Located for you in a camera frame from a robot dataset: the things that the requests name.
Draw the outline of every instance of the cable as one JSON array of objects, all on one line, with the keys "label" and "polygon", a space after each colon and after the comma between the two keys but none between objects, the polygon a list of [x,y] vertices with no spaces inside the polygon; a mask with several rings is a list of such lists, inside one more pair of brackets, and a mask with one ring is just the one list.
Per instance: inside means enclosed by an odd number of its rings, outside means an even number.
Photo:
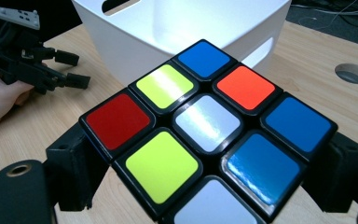
[{"label": "cable", "polygon": [[[345,1],[347,0],[328,0],[328,1],[331,1],[332,2],[332,6],[335,7],[335,8],[338,8],[338,9],[341,9],[345,6]],[[356,10],[358,9],[358,3],[354,6],[351,7],[353,10]]]},{"label": "cable", "polygon": [[327,11],[327,10],[322,10],[322,9],[319,9],[319,8],[315,8],[315,7],[307,7],[307,6],[301,6],[301,5],[292,5],[292,7],[302,7],[302,8],[309,8],[309,9],[312,9],[314,11],[319,11],[319,12],[322,12],[322,13],[326,13],[326,14],[332,14],[332,15],[344,15],[344,16],[355,16],[355,15],[358,15],[358,10],[356,11],[351,11],[351,12],[343,12],[342,10],[345,10],[347,9],[348,7],[345,7],[344,9],[342,9],[341,11]]},{"label": "cable", "polygon": [[[336,16],[330,21],[330,23],[327,24],[326,26],[317,27],[317,28],[312,28],[312,29],[314,29],[314,30],[321,30],[321,29],[330,27],[331,24],[333,24],[333,21],[336,20],[337,16],[340,15],[340,13],[342,13],[342,12],[345,11],[347,8],[349,8],[350,6],[352,6],[353,4],[355,4],[357,1],[358,1],[358,0],[354,0],[352,3],[350,3],[349,5],[347,5],[346,7],[344,7],[341,11],[339,11],[339,12],[336,14]],[[301,24],[301,21],[304,20],[304,19],[312,19],[312,20],[314,20],[314,21],[317,20],[316,18],[311,18],[311,17],[307,18],[307,17],[306,17],[306,18],[303,18],[303,19],[299,20],[299,21],[298,21],[298,24],[304,26],[303,24]]]}]

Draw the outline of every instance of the bolt hole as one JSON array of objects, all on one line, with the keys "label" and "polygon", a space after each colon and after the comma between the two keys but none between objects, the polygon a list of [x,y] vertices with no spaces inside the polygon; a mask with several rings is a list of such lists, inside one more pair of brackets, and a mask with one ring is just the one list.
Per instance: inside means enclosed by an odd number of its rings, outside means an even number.
[{"label": "bolt hole", "polygon": [[337,76],[342,80],[358,84],[358,65],[353,63],[342,63],[335,69]]},{"label": "bolt hole", "polygon": [[16,166],[12,168],[9,172],[7,172],[7,176],[16,177],[19,175],[24,175],[31,170],[31,167],[32,166],[30,164],[23,164],[23,165]]}]

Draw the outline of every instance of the finger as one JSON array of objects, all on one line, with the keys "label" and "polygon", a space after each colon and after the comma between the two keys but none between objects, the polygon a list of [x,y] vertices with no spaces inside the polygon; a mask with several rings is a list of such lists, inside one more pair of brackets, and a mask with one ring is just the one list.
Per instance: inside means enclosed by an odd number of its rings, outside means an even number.
[{"label": "finger", "polygon": [[34,86],[22,81],[16,81],[10,85],[6,86],[6,91],[8,94],[13,95],[15,98],[18,98],[22,93],[30,91]]},{"label": "finger", "polygon": [[31,91],[26,91],[20,94],[20,96],[17,98],[16,102],[14,102],[15,105],[24,105],[25,101],[29,98],[31,95]]}]

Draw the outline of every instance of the white bin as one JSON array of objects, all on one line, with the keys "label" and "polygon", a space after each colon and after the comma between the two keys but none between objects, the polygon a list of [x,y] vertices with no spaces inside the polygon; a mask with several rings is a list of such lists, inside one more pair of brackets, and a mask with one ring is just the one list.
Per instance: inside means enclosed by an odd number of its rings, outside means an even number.
[{"label": "white bin", "polygon": [[127,86],[200,39],[260,74],[290,0],[140,0],[110,16],[103,0],[73,0],[110,73]]}]

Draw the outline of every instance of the black mechanical arm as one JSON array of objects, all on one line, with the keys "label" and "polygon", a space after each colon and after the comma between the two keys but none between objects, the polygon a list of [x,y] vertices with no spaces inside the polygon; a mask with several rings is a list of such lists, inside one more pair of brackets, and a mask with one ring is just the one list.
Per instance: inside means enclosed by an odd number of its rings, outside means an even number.
[{"label": "black mechanical arm", "polygon": [[[78,123],[47,148],[47,157],[0,172],[0,224],[57,223],[56,203],[62,211],[91,208],[108,166]],[[322,211],[347,213],[358,203],[358,144],[336,133],[302,187]]]},{"label": "black mechanical arm", "polygon": [[3,81],[11,84],[21,80],[33,85],[42,94],[54,91],[56,87],[86,89],[90,77],[71,73],[64,75],[42,64],[43,60],[53,58],[57,63],[72,66],[78,63],[79,57],[73,53],[44,47],[46,40],[80,23],[71,1],[57,4],[54,4],[58,2],[55,0],[15,2],[0,1],[0,20],[6,20],[3,25],[0,22],[0,74]]}]

